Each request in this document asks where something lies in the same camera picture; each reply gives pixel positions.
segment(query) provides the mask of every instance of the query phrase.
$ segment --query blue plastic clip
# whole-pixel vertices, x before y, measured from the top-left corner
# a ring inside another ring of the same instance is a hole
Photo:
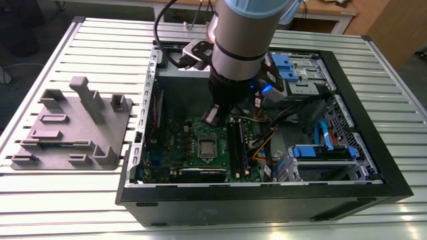
[[[348,152],[349,152],[351,159],[355,159],[357,157],[357,152],[352,146],[348,147]]]

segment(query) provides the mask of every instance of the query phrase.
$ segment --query ram slot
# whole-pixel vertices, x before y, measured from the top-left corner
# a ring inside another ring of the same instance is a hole
[[[240,178],[238,152],[237,152],[238,145],[236,144],[233,121],[226,122],[226,144],[228,144],[230,175],[236,178]]]
[[[246,151],[246,144],[245,144],[245,133],[244,133],[244,130],[242,130],[242,124],[238,122],[238,137],[240,137],[240,156],[241,156],[241,159],[240,159],[240,162],[241,162],[241,173],[244,175],[248,175],[249,174],[249,171],[246,171],[249,169],[249,164],[248,164],[248,151]]]

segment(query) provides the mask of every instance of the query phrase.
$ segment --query orange wire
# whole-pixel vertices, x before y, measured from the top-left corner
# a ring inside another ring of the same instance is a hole
[[[267,162],[267,160],[265,160],[265,159],[261,159],[261,158],[257,158],[257,157],[255,157],[252,160],[255,160],[255,161],[260,161],[260,162]]]
[[[269,135],[269,137],[265,139],[265,141],[263,142],[263,144],[257,148],[255,154],[252,155],[252,159],[255,158],[256,154],[259,154],[260,150],[263,149],[264,145],[268,143],[269,139],[273,137],[275,132],[276,132],[276,130],[273,130],[272,134]]]

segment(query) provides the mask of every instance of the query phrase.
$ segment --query blue led light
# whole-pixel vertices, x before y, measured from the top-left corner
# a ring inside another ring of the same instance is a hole
[[[263,88],[263,90],[260,91],[261,94],[267,93],[271,89],[273,88],[273,86],[271,86],[269,84],[267,84]]]

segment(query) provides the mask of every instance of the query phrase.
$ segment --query table leg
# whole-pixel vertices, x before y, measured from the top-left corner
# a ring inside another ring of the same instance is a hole
[[[153,2],[152,3],[152,10],[153,10],[153,18],[156,19],[158,14],[160,14],[160,11],[161,9],[165,7],[165,5],[160,2]],[[164,16],[161,16],[160,18],[160,22],[164,22],[165,19],[164,19]]]
[[[54,1],[54,5],[57,7],[57,10],[62,12],[65,10],[65,2],[64,1]]]
[[[331,34],[344,34],[352,18],[352,16],[341,16],[340,20],[335,24]]]

